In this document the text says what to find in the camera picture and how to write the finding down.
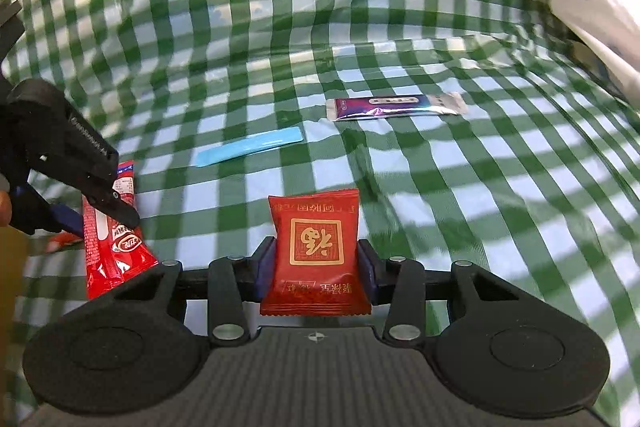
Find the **red candy wrapper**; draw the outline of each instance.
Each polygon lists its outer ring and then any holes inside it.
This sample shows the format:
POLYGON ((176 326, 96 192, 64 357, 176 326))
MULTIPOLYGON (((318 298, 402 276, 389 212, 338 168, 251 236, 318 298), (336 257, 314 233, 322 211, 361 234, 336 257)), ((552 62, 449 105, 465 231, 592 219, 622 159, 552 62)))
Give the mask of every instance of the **red candy wrapper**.
POLYGON ((358 190, 269 197, 276 261, 262 315, 366 315, 358 276, 358 190))
MULTIPOLYGON (((126 203, 135 206, 133 190, 133 162, 118 166, 114 190, 126 203)), ((144 270, 158 264, 158 260, 142 242, 140 227, 130 230, 92 207, 82 197, 84 219, 84 249, 86 253, 86 289, 90 299, 108 292, 144 270)))

